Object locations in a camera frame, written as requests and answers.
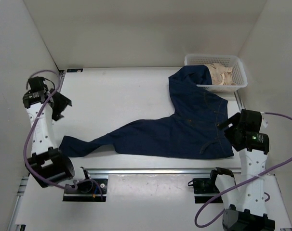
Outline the dark blue denim trousers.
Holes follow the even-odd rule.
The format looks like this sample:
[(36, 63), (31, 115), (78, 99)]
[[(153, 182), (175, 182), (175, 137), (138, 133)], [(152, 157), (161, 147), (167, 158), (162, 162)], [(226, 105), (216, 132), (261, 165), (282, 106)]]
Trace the dark blue denim trousers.
[(84, 157), (112, 145), (119, 154), (183, 159), (220, 159), (233, 156), (230, 142), (218, 125), (228, 118), (227, 100), (207, 91), (212, 78), (205, 65), (186, 65), (169, 77), (174, 113), (156, 120), (141, 119), (92, 141), (64, 136), (60, 150)]

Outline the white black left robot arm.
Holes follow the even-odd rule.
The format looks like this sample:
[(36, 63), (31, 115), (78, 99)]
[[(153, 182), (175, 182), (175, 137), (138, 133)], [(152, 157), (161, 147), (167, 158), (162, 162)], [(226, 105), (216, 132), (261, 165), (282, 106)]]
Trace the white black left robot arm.
[(57, 147), (53, 121), (64, 116), (61, 113), (72, 102), (69, 98), (49, 89), (44, 77), (32, 77), (27, 83), (30, 89), (23, 96), (23, 104), (28, 113), (31, 126), (31, 157), (26, 159), (26, 168), (37, 183), (46, 188), (47, 181), (58, 184), (73, 179), (75, 170), (70, 159)]

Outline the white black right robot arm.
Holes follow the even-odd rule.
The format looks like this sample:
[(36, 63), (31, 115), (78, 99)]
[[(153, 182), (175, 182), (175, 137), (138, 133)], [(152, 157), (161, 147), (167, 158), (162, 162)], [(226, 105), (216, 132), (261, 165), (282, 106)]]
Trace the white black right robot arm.
[(239, 153), (240, 182), (243, 184), (221, 195), (225, 210), (222, 225), (225, 231), (273, 231), (275, 221), (268, 217), (264, 179), (269, 152), (269, 137), (260, 133), (260, 112), (242, 110), (218, 127)]

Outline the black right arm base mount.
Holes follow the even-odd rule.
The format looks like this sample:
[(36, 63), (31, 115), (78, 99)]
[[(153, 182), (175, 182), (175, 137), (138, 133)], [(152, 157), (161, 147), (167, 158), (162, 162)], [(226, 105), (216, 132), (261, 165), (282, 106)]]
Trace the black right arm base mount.
[(187, 185), (193, 188), (196, 204), (204, 204), (219, 194), (219, 190), (209, 178), (193, 178)]

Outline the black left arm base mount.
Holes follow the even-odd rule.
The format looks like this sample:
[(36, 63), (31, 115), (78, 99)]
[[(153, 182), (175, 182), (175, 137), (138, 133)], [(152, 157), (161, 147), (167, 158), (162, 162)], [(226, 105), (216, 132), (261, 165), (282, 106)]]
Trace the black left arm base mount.
[(84, 179), (78, 180), (76, 185), (76, 191), (64, 190), (63, 202), (106, 202), (108, 175), (88, 173)]

